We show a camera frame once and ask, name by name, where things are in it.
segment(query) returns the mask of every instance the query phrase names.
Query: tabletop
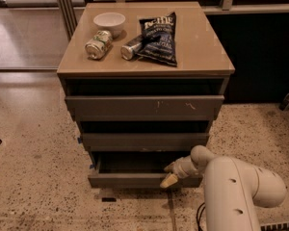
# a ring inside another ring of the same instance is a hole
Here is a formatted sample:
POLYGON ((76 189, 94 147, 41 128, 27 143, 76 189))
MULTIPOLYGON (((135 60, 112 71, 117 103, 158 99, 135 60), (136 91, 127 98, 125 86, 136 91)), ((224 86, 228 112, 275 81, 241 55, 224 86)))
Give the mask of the tabletop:
POLYGON ((92 3, 79 20, 58 68, 59 76, 190 76, 230 75, 231 60, 198 2, 92 3), (85 44, 97 32, 93 24, 101 13, 122 13, 124 29, 113 47, 99 61, 89 60, 85 44), (126 61, 120 55, 124 43, 141 33, 139 20, 176 13, 175 51, 177 66, 146 59, 126 61))

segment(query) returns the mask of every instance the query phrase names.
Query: floor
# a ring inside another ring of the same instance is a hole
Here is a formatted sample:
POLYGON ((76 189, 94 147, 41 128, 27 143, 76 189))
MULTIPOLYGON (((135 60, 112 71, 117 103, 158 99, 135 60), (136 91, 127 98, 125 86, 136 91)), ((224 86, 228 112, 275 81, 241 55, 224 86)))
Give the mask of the floor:
MULTIPOLYGON (((90 159, 55 73, 0 73, 0 230, 197 230, 198 189, 92 189, 90 159)), ((256 208, 260 223, 289 221, 289 111, 277 104, 223 105, 208 148, 277 172, 285 201, 256 208)), ((205 230, 205 215, 202 226, 205 230)))
POLYGON ((56 69, 67 44, 58 9, 0 8, 0 69, 56 69))

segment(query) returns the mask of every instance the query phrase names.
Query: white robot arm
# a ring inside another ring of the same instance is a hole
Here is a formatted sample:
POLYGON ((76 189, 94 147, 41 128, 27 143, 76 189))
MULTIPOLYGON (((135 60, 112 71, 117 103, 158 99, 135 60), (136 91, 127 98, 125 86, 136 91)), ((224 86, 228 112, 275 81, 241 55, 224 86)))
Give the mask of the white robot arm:
POLYGON ((204 198, 208 231, 260 231, 254 205, 270 208, 286 195, 283 180, 274 172, 241 160, 217 156, 202 145, 191 156, 165 168, 170 174, 161 183, 167 188, 196 174, 204 174, 204 198))

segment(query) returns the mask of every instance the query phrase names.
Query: soda can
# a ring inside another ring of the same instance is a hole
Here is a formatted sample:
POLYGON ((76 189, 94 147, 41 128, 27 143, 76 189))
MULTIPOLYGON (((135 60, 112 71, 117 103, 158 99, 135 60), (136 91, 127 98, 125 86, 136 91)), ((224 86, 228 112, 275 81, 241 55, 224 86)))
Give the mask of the soda can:
POLYGON ((109 31, 98 31, 93 38, 86 43, 86 51, 88 58, 93 60, 101 59, 110 46, 112 45, 113 37, 109 31))
POLYGON ((125 60, 131 60, 143 47, 143 36, 139 35, 122 45, 121 56, 125 60))

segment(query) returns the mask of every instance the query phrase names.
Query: table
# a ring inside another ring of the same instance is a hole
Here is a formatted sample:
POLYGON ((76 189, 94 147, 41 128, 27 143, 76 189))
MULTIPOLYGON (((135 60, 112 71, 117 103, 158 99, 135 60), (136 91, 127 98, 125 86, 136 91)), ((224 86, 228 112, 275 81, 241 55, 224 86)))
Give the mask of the table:
MULTIPOLYGON (((207 144, 234 72, 197 2, 94 3, 85 8, 58 69, 67 108, 75 120, 97 188, 158 188, 163 168, 207 144), (141 33, 139 19, 175 11, 177 67, 124 60, 121 46, 141 33), (88 60, 93 18, 122 13, 126 23, 100 61, 88 60)), ((175 187, 196 187, 200 176, 175 187)))

